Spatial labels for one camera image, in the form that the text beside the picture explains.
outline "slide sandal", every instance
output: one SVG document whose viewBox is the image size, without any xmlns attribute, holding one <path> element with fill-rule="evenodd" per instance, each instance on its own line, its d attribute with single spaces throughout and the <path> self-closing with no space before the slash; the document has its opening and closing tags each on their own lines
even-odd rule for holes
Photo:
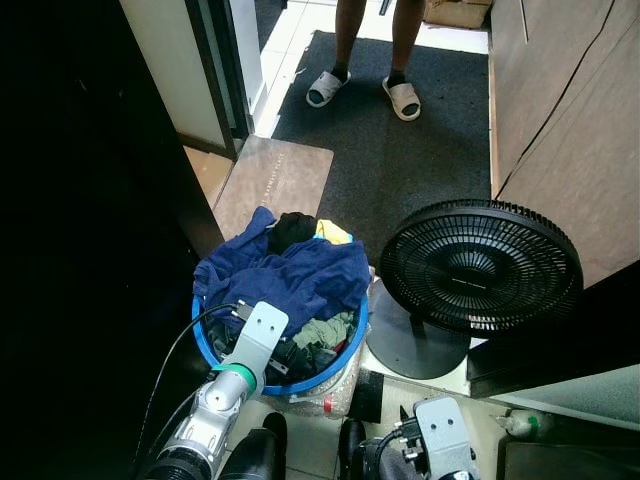
<svg viewBox="0 0 640 480">
<path fill-rule="evenodd" d="M 331 75 L 329 72 L 322 72 L 322 75 L 318 77 L 318 79 L 313 82 L 309 90 L 307 91 L 307 103 L 311 105 L 313 108 L 322 108 L 327 103 L 331 101 L 331 99 L 335 96 L 335 94 L 344 87 L 351 80 L 351 72 L 347 75 L 347 81 L 342 83 L 339 79 Z M 314 103 L 309 97 L 310 92 L 318 92 L 322 97 L 322 101 L 319 103 Z"/>
<path fill-rule="evenodd" d="M 382 81 L 382 88 L 384 88 L 384 91 L 389 95 L 393 111 L 396 112 L 398 118 L 405 122 L 411 122 L 418 118 L 421 110 L 420 99 L 418 95 L 416 95 L 413 85 L 410 83 L 401 83 L 400 85 L 389 88 L 387 86 L 387 80 L 389 80 L 389 77 Z M 402 111 L 409 105 L 417 105 L 418 109 L 410 115 L 405 115 Z"/>
</svg>

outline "cardboard box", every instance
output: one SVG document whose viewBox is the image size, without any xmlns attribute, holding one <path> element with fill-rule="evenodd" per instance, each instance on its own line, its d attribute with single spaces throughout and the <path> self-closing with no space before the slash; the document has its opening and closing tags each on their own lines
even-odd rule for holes
<svg viewBox="0 0 640 480">
<path fill-rule="evenodd" d="M 427 0 L 424 21 L 451 27 L 480 28 L 493 0 Z"/>
</svg>

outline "electric fan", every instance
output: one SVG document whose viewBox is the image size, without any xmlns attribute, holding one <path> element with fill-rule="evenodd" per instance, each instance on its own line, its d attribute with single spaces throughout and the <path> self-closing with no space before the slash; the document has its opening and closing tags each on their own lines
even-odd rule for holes
<svg viewBox="0 0 640 480">
<path fill-rule="evenodd" d="M 567 236 L 542 215 L 495 200 L 442 202 L 410 215 L 382 252 L 380 277 L 367 343 L 386 367 L 415 379 L 453 370 L 471 337 L 562 326 L 583 290 Z"/>
</svg>

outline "wire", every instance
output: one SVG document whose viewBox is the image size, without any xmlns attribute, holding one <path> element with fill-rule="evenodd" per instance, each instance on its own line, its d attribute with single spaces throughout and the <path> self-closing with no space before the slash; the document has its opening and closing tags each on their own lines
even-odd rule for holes
<svg viewBox="0 0 640 480">
<path fill-rule="evenodd" d="M 401 430 L 394 430 L 393 432 L 389 433 L 386 437 L 384 437 L 382 440 L 380 440 L 380 443 L 378 444 L 378 448 L 376 448 L 376 455 L 373 458 L 373 472 L 374 472 L 374 476 L 373 478 L 380 478 L 380 459 L 382 458 L 382 451 L 387 448 L 387 446 L 389 445 L 389 443 L 391 443 L 391 440 L 393 440 L 394 438 L 398 438 L 400 435 L 402 434 Z"/>
<path fill-rule="evenodd" d="M 131 463 L 131 468 L 129 469 L 129 478 L 134 478 L 136 474 L 136 465 L 138 463 L 138 456 L 140 455 L 140 448 L 142 447 L 142 440 L 144 438 L 144 429 L 147 424 L 147 419 L 149 418 L 149 411 L 151 410 L 151 403 L 153 402 L 153 397 L 155 396 L 156 390 L 158 389 L 158 385 L 160 384 L 160 379 L 162 378 L 162 374 L 164 373 L 164 369 L 167 366 L 167 362 L 173 353 L 173 350 L 176 348 L 176 345 L 182 340 L 182 338 L 189 332 L 196 324 L 202 321 L 203 318 L 206 318 L 213 312 L 218 310 L 222 310 L 223 308 L 234 308 L 235 305 L 231 303 L 224 303 L 221 305 L 216 305 L 215 307 L 208 308 L 196 318 L 194 318 L 189 325 L 187 325 L 178 335 L 178 337 L 174 340 L 171 348 L 169 348 L 169 352 L 167 356 L 164 358 L 164 362 L 162 362 L 162 367 L 160 367 L 160 371 L 158 372 L 158 376 L 156 377 L 156 382 L 153 385 L 153 389 L 151 390 L 151 395 L 149 396 L 149 402 L 147 402 L 147 408 L 144 411 L 144 417 L 142 418 L 142 427 L 140 428 L 140 436 L 138 437 L 138 445 L 136 446 L 136 453 L 133 456 L 133 461 Z"/>
<path fill-rule="evenodd" d="M 171 424 L 174 422 L 175 418 L 184 409 L 184 407 L 193 400 L 193 397 L 198 392 L 198 390 L 200 390 L 200 387 L 196 388 L 193 392 L 191 392 L 189 396 L 182 401 L 182 403 L 178 406 L 178 408 L 176 408 L 173 411 L 173 413 L 169 417 L 169 420 L 167 420 L 167 422 L 164 424 L 164 426 L 162 427 L 162 430 L 160 430 L 160 433 L 151 444 L 151 447 L 149 447 L 149 450 L 147 451 L 147 455 L 146 455 L 147 458 L 151 456 L 154 450 L 158 447 L 160 440 L 165 436 L 165 434 L 167 433 L 167 430 L 169 429 Z"/>
<path fill-rule="evenodd" d="M 560 93 L 560 96 L 558 97 L 558 100 L 553 105 L 553 108 L 551 109 L 551 111 L 547 115 L 547 118 L 545 118 L 544 122 L 542 122 L 542 125 L 540 126 L 538 131 L 535 133 L 535 135 L 533 136 L 533 138 L 531 139 L 529 144 L 522 151 L 522 154 L 520 154 L 520 156 L 518 157 L 518 160 L 516 160 L 516 163 L 513 166 L 513 169 L 511 170 L 511 172 L 509 172 L 509 175 L 507 175 L 507 178 L 504 180 L 504 183 L 502 184 L 502 187 L 500 187 L 500 190 L 498 191 L 497 195 L 495 196 L 496 199 L 498 199 L 500 197 L 500 195 L 502 195 L 502 192 L 504 191 L 505 187 L 507 186 L 507 184 L 511 180 L 511 177 L 515 173 L 515 171 L 518 168 L 518 166 L 521 167 L 520 163 L 522 162 L 524 164 L 524 162 L 530 158 L 530 157 L 527 157 L 525 159 L 524 156 L 529 152 L 529 149 L 533 146 L 533 144 L 538 139 L 538 137 L 540 136 L 542 131 L 545 129 L 545 127 L 547 126 L 547 124 L 551 120 L 551 117 L 553 117 L 553 114 L 556 113 L 556 110 L 560 106 L 560 103 L 562 102 L 562 100 L 564 99 L 564 96 L 566 95 L 567 91 L 569 90 L 569 87 L 571 86 L 571 83 L 573 82 L 573 79 L 575 78 L 576 74 L 578 73 L 578 70 L 580 70 L 580 67 L 582 66 L 582 62 L 584 61 L 585 57 L 587 56 L 587 53 L 589 53 L 589 50 L 591 50 L 591 47 L 593 46 L 594 43 L 596 43 L 596 40 L 598 40 L 598 38 L 600 37 L 600 34 L 603 32 L 604 27 L 607 24 L 607 20 L 609 20 L 609 15 L 611 15 L 611 11 L 613 10 L 613 6 L 615 5 L 615 3 L 616 3 L 616 0 L 611 0 L 611 3 L 609 4 L 609 8 L 607 9 L 607 13 L 604 16 L 604 20 L 602 21 L 602 25 L 600 26 L 600 30 L 598 31 L 598 33 L 595 34 L 595 36 L 593 37 L 593 39 L 591 40 L 589 45 L 587 45 L 587 48 L 585 49 L 585 51 L 582 53 L 582 56 L 580 57 L 580 60 L 578 60 L 578 64 L 573 69 L 573 72 L 571 73 L 571 76 L 569 77 L 569 80 L 567 81 L 567 83 L 565 84 L 564 88 L 562 89 L 562 92 Z"/>
</svg>

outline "blue towel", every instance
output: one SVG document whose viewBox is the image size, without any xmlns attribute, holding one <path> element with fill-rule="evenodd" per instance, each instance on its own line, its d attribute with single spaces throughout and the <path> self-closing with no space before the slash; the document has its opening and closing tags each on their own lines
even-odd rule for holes
<svg viewBox="0 0 640 480">
<path fill-rule="evenodd" d="M 193 292 L 201 305 L 268 302 L 289 316 L 285 337 L 312 318 L 327 320 L 356 310 L 371 280 L 362 242 L 332 245 L 311 239 L 291 245 L 282 255 L 269 255 L 266 227 L 274 221 L 269 210 L 258 207 L 244 233 L 198 264 Z M 234 330 L 242 328 L 230 314 L 217 318 Z"/>
</svg>

